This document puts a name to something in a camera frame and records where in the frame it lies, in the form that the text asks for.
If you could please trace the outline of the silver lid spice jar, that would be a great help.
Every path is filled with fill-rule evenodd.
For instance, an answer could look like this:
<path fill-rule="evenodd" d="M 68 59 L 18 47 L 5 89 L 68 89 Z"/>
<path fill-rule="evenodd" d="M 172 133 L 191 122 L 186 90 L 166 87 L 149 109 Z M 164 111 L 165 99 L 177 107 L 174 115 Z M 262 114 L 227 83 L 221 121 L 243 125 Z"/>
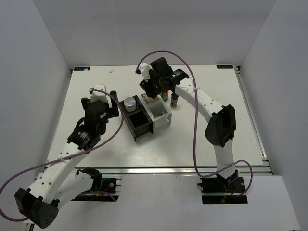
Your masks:
<path fill-rule="evenodd" d="M 136 99 L 134 97 L 127 97 L 124 100 L 124 107 L 127 112 L 133 112 L 137 108 Z"/>

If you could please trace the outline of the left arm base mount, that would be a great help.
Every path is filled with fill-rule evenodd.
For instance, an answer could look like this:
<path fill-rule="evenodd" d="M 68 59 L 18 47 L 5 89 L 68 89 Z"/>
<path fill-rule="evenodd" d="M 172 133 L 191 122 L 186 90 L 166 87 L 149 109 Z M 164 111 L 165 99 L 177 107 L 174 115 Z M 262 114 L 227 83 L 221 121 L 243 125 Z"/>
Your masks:
<path fill-rule="evenodd" d="M 102 177 L 100 180 L 90 178 L 90 185 L 84 187 L 72 199 L 82 202 L 116 202 L 121 192 L 122 179 Z"/>

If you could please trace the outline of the left blue table sticker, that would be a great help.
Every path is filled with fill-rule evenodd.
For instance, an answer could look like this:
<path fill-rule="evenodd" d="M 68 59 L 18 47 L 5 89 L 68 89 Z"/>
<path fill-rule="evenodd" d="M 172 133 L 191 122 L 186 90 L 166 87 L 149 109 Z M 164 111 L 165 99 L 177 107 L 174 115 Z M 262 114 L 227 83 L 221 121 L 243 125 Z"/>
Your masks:
<path fill-rule="evenodd" d="M 89 71 L 90 67 L 85 66 L 85 67 L 74 67 L 73 71 Z"/>

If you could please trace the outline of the right blue table sticker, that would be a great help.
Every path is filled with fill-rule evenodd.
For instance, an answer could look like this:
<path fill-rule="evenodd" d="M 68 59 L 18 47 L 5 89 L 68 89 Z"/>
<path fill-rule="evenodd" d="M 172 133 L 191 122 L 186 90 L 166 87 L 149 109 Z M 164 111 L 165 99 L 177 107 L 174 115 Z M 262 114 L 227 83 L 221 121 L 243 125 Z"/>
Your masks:
<path fill-rule="evenodd" d="M 217 69 L 233 69 L 233 65 L 229 64 L 218 64 L 216 67 Z"/>

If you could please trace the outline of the blue table sticker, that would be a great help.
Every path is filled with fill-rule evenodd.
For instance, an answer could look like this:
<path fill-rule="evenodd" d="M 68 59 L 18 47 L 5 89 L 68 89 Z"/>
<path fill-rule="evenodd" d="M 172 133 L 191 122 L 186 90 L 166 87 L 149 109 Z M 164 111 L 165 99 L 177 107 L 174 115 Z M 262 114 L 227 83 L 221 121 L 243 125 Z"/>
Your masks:
<path fill-rule="evenodd" d="M 85 66 L 85 67 L 74 67 L 73 71 L 89 71 L 90 67 Z"/>
<path fill-rule="evenodd" d="M 229 64 L 218 64 L 216 67 L 217 69 L 233 69 L 233 65 Z"/>

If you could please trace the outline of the dark spice jar black cap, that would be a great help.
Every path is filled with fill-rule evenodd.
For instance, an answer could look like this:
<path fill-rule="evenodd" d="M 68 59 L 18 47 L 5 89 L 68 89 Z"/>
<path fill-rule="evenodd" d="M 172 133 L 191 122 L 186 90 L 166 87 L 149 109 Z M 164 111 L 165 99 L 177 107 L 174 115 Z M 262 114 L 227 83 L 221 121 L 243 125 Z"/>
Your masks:
<path fill-rule="evenodd" d="M 110 91 L 110 95 L 113 96 L 116 101 L 118 101 L 117 92 L 115 90 Z"/>

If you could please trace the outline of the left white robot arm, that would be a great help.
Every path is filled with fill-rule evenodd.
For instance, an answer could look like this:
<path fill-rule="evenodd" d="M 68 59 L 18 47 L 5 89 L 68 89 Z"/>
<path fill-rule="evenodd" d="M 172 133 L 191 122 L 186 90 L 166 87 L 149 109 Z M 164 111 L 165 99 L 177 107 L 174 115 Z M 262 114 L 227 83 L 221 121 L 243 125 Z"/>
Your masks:
<path fill-rule="evenodd" d="M 14 197 L 18 210 L 42 229 L 49 227 L 59 210 L 84 192 L 95 193 L 102 187 L 101 173 L 91 167 L 79 170 L 74 179 L 64 184 L 75 166 L 100 142 L 109 119 L 119 116 L 115 91 L 109 93 L 109 104 L 98 98 L 82 98 L 85 115 L 75 126 L 57 157 L 44 173 L 27 189 L 18 189 Z"/>

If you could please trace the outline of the black slotted organizer box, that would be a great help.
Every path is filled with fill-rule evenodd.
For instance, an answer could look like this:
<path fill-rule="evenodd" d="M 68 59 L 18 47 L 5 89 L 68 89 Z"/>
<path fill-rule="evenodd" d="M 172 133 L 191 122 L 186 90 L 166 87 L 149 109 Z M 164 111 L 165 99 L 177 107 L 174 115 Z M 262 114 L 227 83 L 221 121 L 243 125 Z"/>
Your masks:
<path fill-rule="evenodd" d="M 133 112 L 127 112 L 124 107 L 124 100 L 120 101 L 120 106 L 124 113 L 125 123 L 133 136 L 134 141 L 137 141 L 137 138 L 146 135 L 148 133 L 153 134 L 153 122 L 147 114 L 145 108 L 141 104 L 138 96 L 132 96 L 136 99 L 137 108 Z"/>

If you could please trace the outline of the red sauce bottle green label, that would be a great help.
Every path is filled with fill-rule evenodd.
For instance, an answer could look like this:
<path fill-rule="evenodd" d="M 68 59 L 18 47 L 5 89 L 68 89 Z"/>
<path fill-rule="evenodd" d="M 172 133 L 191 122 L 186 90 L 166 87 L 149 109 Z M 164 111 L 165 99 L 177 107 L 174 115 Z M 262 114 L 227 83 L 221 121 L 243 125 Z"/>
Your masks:
<path fill-rule="evenodd" d="M 160 93 L 161 98 L 163 101 L 167 101 L 169 98 L 169 89 L 163 89 L 162 92 Z"/>

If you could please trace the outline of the white slotted organizer box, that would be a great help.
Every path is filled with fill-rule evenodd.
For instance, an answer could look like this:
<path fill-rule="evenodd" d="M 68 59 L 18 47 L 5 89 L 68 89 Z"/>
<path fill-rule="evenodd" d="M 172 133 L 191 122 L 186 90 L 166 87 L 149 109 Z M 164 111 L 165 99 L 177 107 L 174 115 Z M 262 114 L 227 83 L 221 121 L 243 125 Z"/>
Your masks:
<path fill-rule="evenodd" d="M 153 128 L 160 129 L 171 125 L 172 112 L 170 108 L 163 101 L 162 97 L 158 95 L 154 100 L 148 103 L 145 100 L 146 94 L 138 95 L 141 104 L 145 108 L 147 114 L 153 122 Z"/>

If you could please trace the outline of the cream squeeze bottle yellow top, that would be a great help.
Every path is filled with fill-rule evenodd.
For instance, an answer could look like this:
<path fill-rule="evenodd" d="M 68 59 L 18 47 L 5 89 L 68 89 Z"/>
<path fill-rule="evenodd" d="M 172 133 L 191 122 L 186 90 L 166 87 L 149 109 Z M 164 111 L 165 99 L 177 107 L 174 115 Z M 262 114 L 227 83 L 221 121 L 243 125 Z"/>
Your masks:
<path fill-rule="evenodd" d="M 156 101 L 156 99 L 153 99 L 152 97 L 147 96 L 147 94 L 145 94 L 144 100 L 147 104 L 150 104 Z"/>

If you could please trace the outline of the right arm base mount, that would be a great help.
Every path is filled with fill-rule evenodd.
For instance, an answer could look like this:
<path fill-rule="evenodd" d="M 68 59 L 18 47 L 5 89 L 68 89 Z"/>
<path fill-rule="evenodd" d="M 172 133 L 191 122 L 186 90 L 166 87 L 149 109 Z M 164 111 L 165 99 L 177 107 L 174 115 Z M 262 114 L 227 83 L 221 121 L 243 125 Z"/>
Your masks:
<path fill-rule="evenodd" d="M 244 179 L 239 177 L 226 188 L 217 178 L 201 178 L 197 187 L 201 190 L 204 205 L 247 204 Z"/>

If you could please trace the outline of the spice jar with brown label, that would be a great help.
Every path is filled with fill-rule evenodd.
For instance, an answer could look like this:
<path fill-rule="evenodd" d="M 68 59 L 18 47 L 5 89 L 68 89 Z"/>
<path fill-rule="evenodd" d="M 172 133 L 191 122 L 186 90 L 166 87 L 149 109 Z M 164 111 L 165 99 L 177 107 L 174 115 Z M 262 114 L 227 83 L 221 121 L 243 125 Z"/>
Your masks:
<path fill-rule="evenodd" d="M 171 108 L 176 108 L 178 105 L 178 98 L 179 96 L 175 93 L 171 94 L 171 101 L 170 101 L 170 107 Z"/>

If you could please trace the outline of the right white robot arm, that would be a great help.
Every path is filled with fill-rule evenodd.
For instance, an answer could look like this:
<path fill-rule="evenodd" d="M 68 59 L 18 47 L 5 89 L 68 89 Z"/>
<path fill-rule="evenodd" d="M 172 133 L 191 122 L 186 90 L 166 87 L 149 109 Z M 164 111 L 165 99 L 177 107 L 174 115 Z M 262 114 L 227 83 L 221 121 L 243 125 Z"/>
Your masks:
<path fill-rule="evenodd" d="M 218 178 L 218 188 L 223 192 L 230 191 L 238 178 L 232 151 L 236 130 L 234 107 L 230 104 L 224 106 L 210 98 L 196 86 L 195 79 L 181 69 L 173 71 L 168 68 L 158 75 L 147 64 L 135 72 L 143 76 L 140 86 L 148 97 L 154 98 L 162 90 L 170 90 L 193 106 L 196 116 L 203 116 L 207 122 L 205 137 L 213 145 L 216 155 L 217 171 L 214 175 Z"/>

